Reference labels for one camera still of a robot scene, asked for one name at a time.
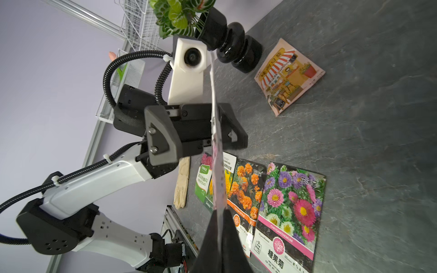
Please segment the orange marigold seed packet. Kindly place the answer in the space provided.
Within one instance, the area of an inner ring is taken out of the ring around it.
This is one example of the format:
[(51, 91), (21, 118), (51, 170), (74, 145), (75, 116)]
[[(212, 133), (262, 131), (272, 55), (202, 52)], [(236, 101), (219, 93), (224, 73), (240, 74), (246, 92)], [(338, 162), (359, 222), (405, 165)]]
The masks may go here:
[(266, 179), (264, 165), (239, 159), (228, 190), (228, 209), (246, 257), (250, 257)]

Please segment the green seed packet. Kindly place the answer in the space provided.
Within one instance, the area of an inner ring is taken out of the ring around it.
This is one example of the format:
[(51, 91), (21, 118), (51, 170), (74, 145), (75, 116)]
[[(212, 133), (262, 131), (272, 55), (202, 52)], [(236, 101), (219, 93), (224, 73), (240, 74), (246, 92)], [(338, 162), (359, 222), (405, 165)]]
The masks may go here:
[(212, 156), (204, 153), (201, 157), (200, 166), (196, 175), (195, 195), (204, 204), (209, 193), (209, 185), (212, 178)]

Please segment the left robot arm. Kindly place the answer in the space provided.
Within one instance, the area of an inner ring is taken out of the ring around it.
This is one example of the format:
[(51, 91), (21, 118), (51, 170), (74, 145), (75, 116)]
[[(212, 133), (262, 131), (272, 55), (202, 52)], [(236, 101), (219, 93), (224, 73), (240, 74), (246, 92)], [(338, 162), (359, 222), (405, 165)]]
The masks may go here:
[(31, 245), (44, 255), (91, 251), (123, 260), (137, 271), (161, 273), (194, 258), (181, 230), (171, 242), (158, 233), (141, 234), (116, 224), (95, 204), (132, 184), (157, 179), (178, 166), (180, 158), (202, 153), (212, 144), (210, 104), (162, 106), (154, 96), (125, 85), (118, 105), (134, 119), (116, 118), (119, 130), (142, 137), (103, 160), (63, 175), (51, 174), (38, 187), (5, 201), (1, 210), (28, 199), (17, 216), (24, 238), (1, 236), (6, 245)]

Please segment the pink zinnia seed packet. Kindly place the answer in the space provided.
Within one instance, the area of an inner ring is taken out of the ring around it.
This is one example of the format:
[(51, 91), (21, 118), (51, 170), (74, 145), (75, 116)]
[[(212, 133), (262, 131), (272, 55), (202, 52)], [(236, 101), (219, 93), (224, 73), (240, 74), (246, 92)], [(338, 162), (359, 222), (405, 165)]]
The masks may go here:
[(271, 162), (251, 254), (271, 273), (310, 273), (323, 208), (325, 175)]

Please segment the pink shop seed packet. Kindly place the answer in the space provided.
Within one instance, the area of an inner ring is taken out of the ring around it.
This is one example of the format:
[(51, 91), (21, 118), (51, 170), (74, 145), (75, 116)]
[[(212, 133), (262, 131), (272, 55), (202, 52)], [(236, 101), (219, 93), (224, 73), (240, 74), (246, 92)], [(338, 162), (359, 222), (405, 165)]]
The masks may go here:
[(324, 75), (325, 70), (280, 39), (254, 79), (277, 117)]

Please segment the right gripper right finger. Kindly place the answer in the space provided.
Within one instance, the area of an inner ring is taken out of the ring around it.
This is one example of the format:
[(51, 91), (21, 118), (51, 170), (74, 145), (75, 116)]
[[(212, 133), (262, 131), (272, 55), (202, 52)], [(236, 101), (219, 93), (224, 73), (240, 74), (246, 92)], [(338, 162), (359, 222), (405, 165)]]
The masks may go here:
[(222, 273), (253, 273), (253, 268), (242, 248), (239, 233), (229, 210), (223, 214), (223, 234), (221, 243)]

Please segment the yellow marigold seed packet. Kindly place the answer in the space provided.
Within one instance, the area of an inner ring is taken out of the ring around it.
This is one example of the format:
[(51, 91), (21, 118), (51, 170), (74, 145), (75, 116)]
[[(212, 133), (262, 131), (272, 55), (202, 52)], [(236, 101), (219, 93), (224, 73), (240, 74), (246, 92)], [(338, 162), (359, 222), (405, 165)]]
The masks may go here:
[[(224, 159), (226, 195), (228, 196), (230, 191), (231, 191), (231, 186), (233, 183), (233, 175), (234, 175), (235, 166), (237, 163), (237, 157), (232, 155), (232, 154), (229, 154), (227, 152), (223, 152), (223, 159)], [(213, 211), (214, 205), (213, 205), (213, 181), (212, 181), (212, 179), (210, 179), (210, 182), (209, 182), (209, 186), (207, 189), (204, 204), (210, 212)]]

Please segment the purple flower seed packet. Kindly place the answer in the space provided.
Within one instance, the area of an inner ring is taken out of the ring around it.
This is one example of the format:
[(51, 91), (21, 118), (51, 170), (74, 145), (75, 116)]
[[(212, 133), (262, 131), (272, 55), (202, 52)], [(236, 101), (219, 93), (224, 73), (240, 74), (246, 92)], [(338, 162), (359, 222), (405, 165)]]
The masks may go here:
[(211, 133), (212, 133), (212, 157), (213, 157), (213, 189), (214, 204), (217, 213), (217, 243), (221, 246), (224, 229), (224, 210), (226, 208), (226, 183), (224, 174), (223, 162), (223, 142), (220, 124), (220, 111), (216, 98), (215, 90), (215, 53), (209, 52), (209, 60), (211, 61), (211, 70), (209, 72), (212, 91), (212, 114), (211, 114)]

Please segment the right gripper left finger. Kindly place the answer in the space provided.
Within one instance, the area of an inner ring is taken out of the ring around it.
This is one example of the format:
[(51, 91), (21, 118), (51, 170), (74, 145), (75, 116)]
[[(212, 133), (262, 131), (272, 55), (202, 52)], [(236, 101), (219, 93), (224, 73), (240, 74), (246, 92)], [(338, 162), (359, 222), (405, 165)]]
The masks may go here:
[(209, 221), (206, 234), (199, 255), (197, 256), (192, 273), (220, 273), (221, 255), (218, 245), (217, 212), (214, 211)]

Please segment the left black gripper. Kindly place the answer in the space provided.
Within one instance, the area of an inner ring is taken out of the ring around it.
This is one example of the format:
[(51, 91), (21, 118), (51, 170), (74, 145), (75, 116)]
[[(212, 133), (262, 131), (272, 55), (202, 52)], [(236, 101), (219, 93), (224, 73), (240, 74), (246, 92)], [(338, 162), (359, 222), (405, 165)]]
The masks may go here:
[[(118, 106), (141, 125), (128, 125), (115, 116), (113, 125), (128, 134), (145, 138), (150, 163), (160, 166), (178, 163), (184, 156), (197, 155), (211, 145), (211, 104), (160, 106), (155, 97), (130, 85), (124, 85)], [(219, 103), (220, 126), (224, 150), (248, 147), (248, 135), (229, 103)]]

